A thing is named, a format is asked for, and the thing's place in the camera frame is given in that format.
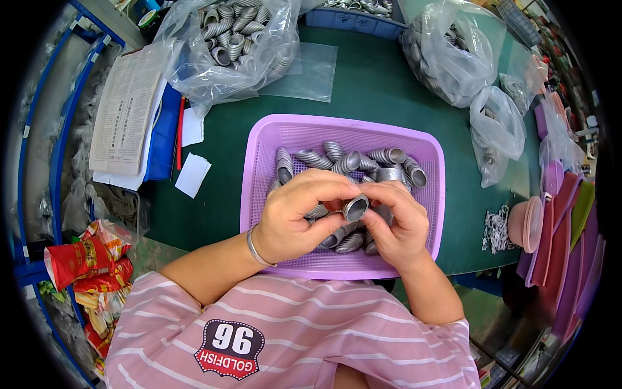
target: goldfish 96 logo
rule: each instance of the goldfish 96 logo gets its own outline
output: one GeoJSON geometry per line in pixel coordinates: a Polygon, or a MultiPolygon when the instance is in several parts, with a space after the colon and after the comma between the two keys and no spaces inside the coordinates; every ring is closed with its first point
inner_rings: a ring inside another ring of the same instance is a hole
{"type": "Polygon", "coordinates": [[[213,319],[205,324],[203,345],[194,356],[203,372],[242,380],[259,371],[264,335],[246,323],[213,319]]]}

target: blue plastic crate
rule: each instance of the blue plastic crate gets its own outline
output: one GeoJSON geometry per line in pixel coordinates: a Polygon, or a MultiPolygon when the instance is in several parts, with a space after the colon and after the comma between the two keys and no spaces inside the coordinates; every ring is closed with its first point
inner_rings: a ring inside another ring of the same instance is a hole
{"type": "Polygon", "coordinates": [[[151,146],[147,158],[147,172],[143,182],[170,179],[181,99],[181,93],[167,84],[162,95],[162,107],[155,116],[155,126],[151,133],[151,146]]]}
{"type": "Polygon", "coordinates": [[[392,19],[359,11],[328,7],[313,8],[305,15],[307,26],[352,30],[391,40],[396,40],[399,34],[408,28],[404,21],[404,13],[397,0],[393,2],[392,19]]]}

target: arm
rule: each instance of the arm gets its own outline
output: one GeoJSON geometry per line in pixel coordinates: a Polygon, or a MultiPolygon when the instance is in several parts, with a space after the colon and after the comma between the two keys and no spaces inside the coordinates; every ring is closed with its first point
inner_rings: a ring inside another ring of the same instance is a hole
{"type": "Polygon", "coordinates": [[[398,181],[361,184],[362,192],[374,199],[372,205],[391,208],[389,226],[373,210],[363,221],[371,232],[380,255],[399,272],[412,314],[426,324],[444,324],[464,317],[462,302],[425,249],[427,212],[398,181]]]}
{"type": "MultiPolygon", "coordinates": [[[[310,226],[303,218],[305,213],[319,201],[329,210],[340,209],[340,199],[352,199],[360,193],[356,185],[334,172],[309,169],[296,175],[268,195],[261,222],[253,230],[257,253],[266,262],[277,263],[311,252],[348,222],[342,214],[334,213],[310,226]]],[[[246,233],[241,233],[188,253],[160,273],[207,305],[263,268],[248,248],[246,233]]]]}

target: silver bangle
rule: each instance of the silver bangle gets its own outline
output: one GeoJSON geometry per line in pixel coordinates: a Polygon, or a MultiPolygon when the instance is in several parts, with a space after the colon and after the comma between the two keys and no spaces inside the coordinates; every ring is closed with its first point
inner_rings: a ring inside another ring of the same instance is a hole
{"type": "Polygon", "coordinates": [[[257,253],[257,250],[255,250],[255,245],[253,245],[253,238],[252,238],[253,230],[255,229],[255,227],[257,227],[256,224],[252,226],[251,229],[248,230],[248,232],[246,233],[246,243],[248,244],[248,249],[251,251],[251,255],[253,256],[253,258],[257,260],[257,262],[259,262],[262,265],[271,266],[275,268],[277,266],[277,263],[272,264],[272,263],[268,263],[264,261],[264,259],[261,258],[259,253],[257,253]]]}

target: woman's left hand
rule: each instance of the woman's left hand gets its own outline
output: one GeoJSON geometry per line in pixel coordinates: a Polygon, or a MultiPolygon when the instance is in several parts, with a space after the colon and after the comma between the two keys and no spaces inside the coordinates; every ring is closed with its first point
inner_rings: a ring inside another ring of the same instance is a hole
{"type": "Polygon", "coordinates": [[[358,186],[332,171],[309,169],[296,175],[268,194],[261,222],[253,230],[257,253],[269,263],[310,253],[348,222],[341,213],[333,213],[309,225],[304,215],[320,201],[334,212],[341,209],[341,200],[360,194],[358,186]]]}

